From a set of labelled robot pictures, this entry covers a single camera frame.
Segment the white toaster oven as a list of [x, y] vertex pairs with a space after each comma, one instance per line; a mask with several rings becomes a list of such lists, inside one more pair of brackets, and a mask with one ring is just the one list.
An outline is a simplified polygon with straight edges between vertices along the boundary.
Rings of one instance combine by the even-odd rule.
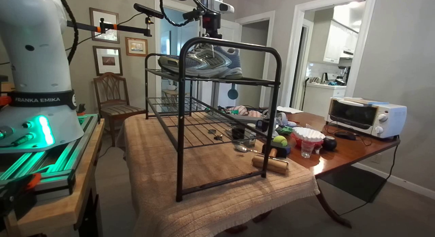
[[[380, 123], [378, 115], [387, 114], [387, 121]], [[325, 121], [332, 122], [338, 126], [385, 139], [399, 135], [404, 128], [407, 116], [407, 107], [402, 105], [365, 106], [356, 107], [330, 101]], [[374, 133], [374, 127], [383, 127], [381, 134]]]

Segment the wooden chair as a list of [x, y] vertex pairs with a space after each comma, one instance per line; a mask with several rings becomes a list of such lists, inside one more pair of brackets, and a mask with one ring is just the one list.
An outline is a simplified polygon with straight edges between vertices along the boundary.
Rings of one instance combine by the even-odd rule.
[[129, 101], [126, 78], [112, 72], [106, 72], [93, 78], [98, 112], [108, 122], [107, 132], [110, 134], [111, 145], [116, 145], [116, 122], [144, 114], [146, 110], [132, 106]]

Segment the red bowl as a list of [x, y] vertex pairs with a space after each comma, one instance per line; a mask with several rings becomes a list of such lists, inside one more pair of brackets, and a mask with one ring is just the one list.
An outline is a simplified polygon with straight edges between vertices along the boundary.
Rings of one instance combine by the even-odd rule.
[[[293, 138], [296, 142], [297, 147], [301, 147], [304, 140], [298, 138], [294, 133], [290, 134], [291, 138]], [[320, 148], [323, 144], [323, 141], [317, 141], [317, 142], [308, 142], [308, 144], [314, 145], [314, 148]]]

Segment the black metal shoe rack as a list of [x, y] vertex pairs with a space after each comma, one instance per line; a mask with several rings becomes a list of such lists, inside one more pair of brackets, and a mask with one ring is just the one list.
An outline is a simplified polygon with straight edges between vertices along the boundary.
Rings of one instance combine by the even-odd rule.
[[[210, 44], [217, 45], [221, 47], [234, 47], [236, 49], [243, 50], [251, 50], [258, 52], [265, 52], [272, 54], [276, 60], [276, 74], [274, 80], [265, 80], [265, 79], [254, 79], [254, 78], [239, 78], [239, 79], [222, 79], [222, 78], [199, 78], [199, 77], [186, 77], [186, 56], [188, 50], [195, 44]], [[249, 43], [241, 43], [228, 41], [224, 39], [216, 39], [216, 38], [208, 38], [208, 37], [194, 37], [188, 40], [182, 47], [179, 55], [179, 72], [175, 73], [171, 70], [162, 68], [161, 70], [157, 69], [145, 69], [145, 73], [148, 74], [151, 72], [154, 75], [164, 77], [173, 81], [177, 81], [179, 84], [179, 94], [178, 101], [175, 103], [178, 108], [177, 111], [172, 112], [163, 112], [159, 113], [156, 109], [156, 104], [151, 102], [151, 99], [146, 96], [146, 107], [150, 108], [153, 111], [153, 116], [156, 117], [161, 124], [163, 130], [166, 132], [168, 138], [170, 139], [172, 145], [174, 146], [177, 152], [177, 174], [176, 174], [176, 196], [175, 199], [177, 202], [181, 202], [183, 197], [196, 193], [202, 190], [214, 188], [216, 186], [222, 186], [228, 183], [237, 182], [239, 180], [248, 179], [255, 176], [261, 176], [266, 178], [267, 176], [267, 166], [270, 161], [270, 154], [272, 151], [272, 135], [273, 130], [275, 128], [275, 124], [273, 122], [269, 123], [269, 127], [266, 132], [261, 132], [257, 129], [250, 128], [248, 125], [243, 124], [242, 122], [236, 120], [234, 117], [222, 113], [219, 109], [214, 108], [201, 100], [190, 96], [186, 98], [185, 96], [185, 82], [189, 80], [191, 83], [196, 81], [204, 81], [204, 82], [213, 82], [213, 83], [230, 83], [230, 84], [238, 84], [238, 85], [248, 85], [248, 86], [263, 86], [272, 88], [271, 94], [271, 102], [269, 107], [269, 116], [270, 118], [275, 118], [278, 107], [278, 93], [279, 87], [281, 85], [281, 70], [282, 70], [282, 59], [278, 51], [272, 47], [266, 47], [262, 45], [249, 44]], [[213, 112], [215, 116], [217, 116], [217, 120], [220, 124], [237, 124], [238, 126], [243, 126], [245, 129], [250, 130], [259, 135], [259, 138], [265, 138], [265, 153], [266, 158], [264, 158], [262, 166], [259, 170], [255, 172], [249, 172], [247, 174], [231, 177], [223, 180], [218, 180], [211, 183], [206, 183], [200, 186], [195, 186], [191, 188], [183, 187], [183, 178], [184, 178], [184, 150], [187, 148], [184, 145], [187, 137], [185, 135], [186, 116], [191, 116], [194, 111], [192, 109], [192, 105], [202, 105], [205, 107], [205, 111]]]

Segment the small wooden side table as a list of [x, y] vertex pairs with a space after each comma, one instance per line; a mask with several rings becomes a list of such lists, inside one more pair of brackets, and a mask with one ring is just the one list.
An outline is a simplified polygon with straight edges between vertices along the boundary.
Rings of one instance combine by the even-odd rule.
[[168, 110], [176, 110], [178, 108], [178, 90], [162, 90], [162, 104], [164, 107], [168, 108]]

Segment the wooden rolling pin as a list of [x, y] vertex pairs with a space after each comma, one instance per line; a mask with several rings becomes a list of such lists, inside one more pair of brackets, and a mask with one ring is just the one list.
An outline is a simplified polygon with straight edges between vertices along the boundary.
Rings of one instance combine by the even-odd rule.
[[[256, 154], [252, 158], [252, 166], [256, 168], [263, 168], [264, 154]], [[289, 174], [289, 162], [278, 158], [278, 150], [276, 148], [272, 148], [268, 155], [267, 166], [266, 169], [270, 172], [276, 172], [280, 175], [288, 175]]]

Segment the framed picture dark image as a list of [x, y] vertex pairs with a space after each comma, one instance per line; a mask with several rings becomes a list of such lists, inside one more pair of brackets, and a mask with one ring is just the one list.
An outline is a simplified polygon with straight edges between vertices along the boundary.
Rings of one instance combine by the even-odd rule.
[[102, 76], [110, 72], [123, 76], [120, 47], [93, 46], [96, 75]]

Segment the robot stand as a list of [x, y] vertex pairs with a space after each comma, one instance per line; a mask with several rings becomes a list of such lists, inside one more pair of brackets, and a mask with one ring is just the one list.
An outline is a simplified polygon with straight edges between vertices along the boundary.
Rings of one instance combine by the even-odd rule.
[[78, 117], [82, 138], [40, 152], [0, 154], [0, 190], [9, 182], [39, 173], [30, 202], [19, 200], [12, 213], [28, 211], [11, 222], [14, 236], [102, 237], [95, 169], [102, 146], [104, 119]]

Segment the beige towel tablecloth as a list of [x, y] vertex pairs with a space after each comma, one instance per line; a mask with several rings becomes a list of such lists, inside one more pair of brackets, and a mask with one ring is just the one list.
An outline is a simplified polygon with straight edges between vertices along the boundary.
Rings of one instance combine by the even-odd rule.
[[260, 176], [188, 194], [176, 202], [177, 152], [156, 118], [124, 121], [125, 150], [136, 212], [133, 237], [209, 237], [294, 200], [320, 193], [309, 169], [289, 162], [288, 175]]

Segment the small clear glass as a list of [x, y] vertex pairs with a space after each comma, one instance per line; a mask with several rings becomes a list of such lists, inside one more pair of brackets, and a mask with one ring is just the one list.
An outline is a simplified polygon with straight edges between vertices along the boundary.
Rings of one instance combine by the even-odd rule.
[[314, 150], [315, 143], [311, 141], [302, 141], [300, 144], [301, 156], [303, 158], [310, 158]]

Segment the small wooden framed picture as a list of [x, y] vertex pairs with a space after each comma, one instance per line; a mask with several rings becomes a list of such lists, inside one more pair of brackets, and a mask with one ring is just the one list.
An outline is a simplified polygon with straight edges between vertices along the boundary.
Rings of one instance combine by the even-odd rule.
[[125, 37], [126, 54], [129, 56], [146, 57], [148, 55], [147, 39]]

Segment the stack of white coffee filters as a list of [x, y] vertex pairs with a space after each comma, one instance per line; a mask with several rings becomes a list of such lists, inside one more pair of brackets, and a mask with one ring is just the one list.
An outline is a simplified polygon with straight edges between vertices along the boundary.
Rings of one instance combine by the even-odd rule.
[[314, 143], [323, 141], [325, 138], [325, 135], [322, 132], [306, 127], [295, 127], [293, 128], [292, 133], [298, 139]]

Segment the flat board with blue edge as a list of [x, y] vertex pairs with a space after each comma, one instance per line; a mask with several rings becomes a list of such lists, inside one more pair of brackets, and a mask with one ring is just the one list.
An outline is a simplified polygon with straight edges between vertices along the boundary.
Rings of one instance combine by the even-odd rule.
[[374, 101], [370, 99], [356, 98], [356, 97], [342, 97], [342, 98], [332, 97], [331, 100], [335, 100], [341, 104], [356, 106], [356, 107], [390, 105], [389, 102]]

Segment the white paper sheet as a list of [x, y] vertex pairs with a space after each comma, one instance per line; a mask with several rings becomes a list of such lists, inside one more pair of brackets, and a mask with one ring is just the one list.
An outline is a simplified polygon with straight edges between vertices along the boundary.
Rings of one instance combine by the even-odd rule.
[[291, 107], [282, 107], [282, 106], [278, 106], [278, 107], [277, 107], [277, 110], [278, 110], [280, 113], [290, 113], [290, 114], [303, 113], [303, 111], [301, 111], [301, 110], [297, 110], [297, 109], [294, 109], [294, 108], [291, 108]]

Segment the black orange clamp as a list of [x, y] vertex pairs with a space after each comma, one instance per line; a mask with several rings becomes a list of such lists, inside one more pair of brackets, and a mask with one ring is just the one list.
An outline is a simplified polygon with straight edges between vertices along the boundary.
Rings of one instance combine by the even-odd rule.
[[41, 174], [34, 173], [11, 180], [0, 189], [0, 232], [6, 229], [4, 217], [14, 211], [20, 220], [36, 205], [35, 187], [40, 181]]

